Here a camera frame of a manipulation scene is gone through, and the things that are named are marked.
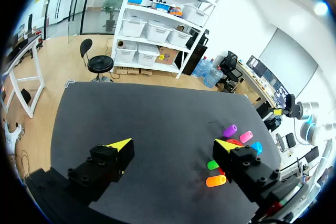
black table surface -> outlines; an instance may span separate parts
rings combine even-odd
[[[258,206],[232,182],[208,188],[215,138],[236,124],[260,142],[272,169],[280,156],[243,95],[123,83],[77,82],[62,96],[51,142],[51,166],[67,177],[97,144],[134,139],[135,157],[119,182],[89,207],[127,223],[247,223]]]

blue cup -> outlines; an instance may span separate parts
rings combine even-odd
[[[263,152],[262,145],[259,142],[254,143],[253,145],[251,145],[251,147],[258,152],[257,155]]]

pink cup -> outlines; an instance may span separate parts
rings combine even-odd
[[[253,137],[253,134],[251,131],[247,131],[245,132],[243,135],[240,135],[240,141],[242,143],[246,143],[247,141],[249,141],[251,138]]]

blue box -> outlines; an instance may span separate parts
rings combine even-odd
[[[165,10],[168,11],[170,5],[165,5],[165,4],[157,3],[157,4],[156,4],[156,7],[157,7],[157,8],[161,8],[161,9],[165,9]]]
[[[130,3],[141,4],[142,0],[128,0]]]

white storage bin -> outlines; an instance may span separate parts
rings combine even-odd
[[[159,49],[156,45],[139,43],[138,51],[139,51],[138,64],[145,66],[154,65],[157,56],[160,55]]]
[[[138,16],[127,16],[122,19],[122,34],[129,37],[140,37],[147,21]]]
[[[192,5],[183,5],[183,18],[198,26],[204,26],[209,18],[205,12]]]
[[[124,46],[123,48],[117,47],[117,55],[116,55],[116,61],[117,62],[127,62],[131,63],[133,61],[133,57],[135,52],[138,49],[138,44],[133,41],[123,41]]]
[[[168,35],[167,40],[170,44],[185,47],[185,44],[187,44],[191,37],[192,35],[189,33],[186,33],[185,31],[178,31],[173,28],[173,31]]]
[[[156,20],[148,20],[146,38],[150,41],[164,43],[173,29]]]

